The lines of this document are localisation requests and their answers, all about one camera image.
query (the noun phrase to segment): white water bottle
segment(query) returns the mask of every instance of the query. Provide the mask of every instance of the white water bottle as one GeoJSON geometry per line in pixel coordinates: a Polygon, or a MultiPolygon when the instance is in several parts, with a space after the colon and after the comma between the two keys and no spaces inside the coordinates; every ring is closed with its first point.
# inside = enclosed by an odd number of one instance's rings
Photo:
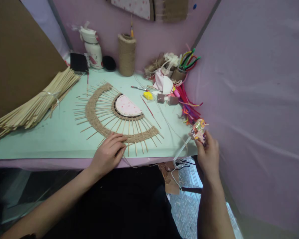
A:
{"type": "Polygon", "coordinates": [[[81,26],[80,38],[84,42],[84,46],[90,60],[90,65],[95,69],[102,69],[102,51],[97,32],[81,26]]]}

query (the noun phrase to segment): lavender fabric wall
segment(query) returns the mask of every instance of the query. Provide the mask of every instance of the lavender fabric wall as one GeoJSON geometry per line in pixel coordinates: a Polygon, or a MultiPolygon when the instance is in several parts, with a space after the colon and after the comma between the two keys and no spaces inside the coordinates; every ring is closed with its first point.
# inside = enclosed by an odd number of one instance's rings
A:
{"type": "MultiPolygon", "coordinates": [[[[149,22],[133,16],[137,39],[136,70],[143,71],[144,66],[157,58],[160,52],[180,54],[187,51],[185,43],[189,46],[194,43],[214,3],[215,0],[199,2],[186,21],[176,24],[149,22]]],[[[130,13],[105,0],[54,0],[54,4],[75,51],[83,53],[85,49],[79,33],[71,30],[72,25],[83,26],[89,21],[89,28],[98,32],[102,54],[110,55],[118,62],[117,35],[131,32],[130,13]]]]}
{"type": "Polygon", "coordinates": [[[186,85],[241,213],[299,233],[299,0],[222,1],[186,85]]]}
{"type": "Polygon", "coordinates": [[[60,55],[65,58],[68,55],[69,47],[64,39],[63,33],[58,25],[51,7],[47,0],[22,0],[23,5],[31,13],[60,55]]]}

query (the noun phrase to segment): table surface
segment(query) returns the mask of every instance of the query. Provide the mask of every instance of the table surface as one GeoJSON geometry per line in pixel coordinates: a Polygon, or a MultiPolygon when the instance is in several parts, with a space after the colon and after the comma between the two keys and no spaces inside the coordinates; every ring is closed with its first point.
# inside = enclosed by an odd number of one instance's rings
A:
{"type": "MultiPolygon", "coordinates": [[[[147,109],[146,105],[140,98],[140,96],[143,94],[143,91],[131,88],[131,86],[152,85],[150,81],[137,74],[131,77],[124,77],[120,75],[118,71],[90,71],[90,85],[96,86],[103,80],[106,80],[112,84],[116,89],[125,94],[135,105],[137,105],[143,111],[147,119],[149,119],[149,121],[164,137],[163,139],[158,135],[162,143],[160,143],[154,137],[157,147],[151,139],[147,139],[146,144],[149,151],[146,151],[145,145],[143,143],[144,153],[142,151],[141,144],[137,143],[137,155],[135,145],[131,145],[130,155],[128,156],[128,150],[126,150],[125,156],[133,160],[132,165],[151,164],[162,161],[164,157],[174,157],[177,150],[184,144],[183,140],[187,139],[187,134],[190,131],[190,126],[186,126],[186,124],[183,123],[183,119],[179,117],[181,115],[181,106],[156,104],[154,101],[147,102],[148,107],[151,109],[156,120],[162,128],[160,129],[151,116],[151,113],[147,109]],[[162,109],[163,114],[170,126],[167,124],[158,107],[162,109]]],[[[86,91],[87,76],[81,76],[79,82],[74,85],[66,97],[61,101],[60,105],[55,109],[51,119],[48,118],[47,120],[42,120],[36,127],[32,129],[18,129],[2,138],[0,140],[0,165],[2,165],[2,160],[10,162],[11,164],[13,162],[11,159],[32,159],[32,164],[35,164],[36,162],[33,161],[34,159],[37,159],[38,163],[40,162],[39,160],[44,160],[47,162],[47,167],[49,167],[49,164],[53,164],[52,162],[55,163],[58,159],[61,160],[71,158],[81,161],[82,159],[91,159],[97,146],[103,139],[103,136],[99,133],[96,133],[87,140],[87,138],[95,132],[95,129],[91,127],[80,133],[81,130],[89,127],[90,124],[86,122],[77,125],[78,122],[83,120],[75,120],[73,115],[73,109],[80,108],[76,106],[76,102],[79,102],[77,97],[86,97],[83,95],[83,93],[86,93],[86,91]]],[[[190,141],[188,143],[188,148],[185,148],[180,156],[190,156],[196,153],[197,149],[195,143],[190,141]]],[[[89,162],[90,161],[85,160],[85,163],[82,164],[81,167],[78,166],[77,168],[84,168],[84,165],[88,164],[89,162]]],[[[62,168],[62,165],[66,168],[66,163],[63,162],[63,164],[59,165],[58,169],[62,168]]]]}

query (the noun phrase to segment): hand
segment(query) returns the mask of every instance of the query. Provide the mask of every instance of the hand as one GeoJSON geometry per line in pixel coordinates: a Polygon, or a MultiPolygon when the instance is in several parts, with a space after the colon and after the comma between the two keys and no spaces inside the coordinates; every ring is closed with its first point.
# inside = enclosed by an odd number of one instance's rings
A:
{"type": "Polygon", "coordinates": [[[198,150],[198,164],[208,181],[219,180],[219,144],[211,134],[206,131],[207,147],[195,141],[198,150]]]}
{"type": "Polygon", "coordinates": [[[127,140],[127,137],[123,137],[123,134],[112,132],[96,150],[93,160],[87,168],[90,176],[95,181],[119,164],[126,149],[126,145],[122,143],[125,140],[127,140]]]}

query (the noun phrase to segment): pink polka dot fabric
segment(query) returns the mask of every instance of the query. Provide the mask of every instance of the pink polka dot fabric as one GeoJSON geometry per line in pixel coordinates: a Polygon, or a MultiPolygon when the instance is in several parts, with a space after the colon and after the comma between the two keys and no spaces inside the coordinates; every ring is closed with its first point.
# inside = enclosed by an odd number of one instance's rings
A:
{"type": "Polygon", "coordinates": [[[124,116],[138,116],[142,111],[134,105],[126,95],[121,95],[117,98],[115,103],[117,111],[124,116]]]}
{"type": "Polygon", "coordinates": [[[141,18],[150,19],[149,0],[111,0],[111,3],[141,18]]]}

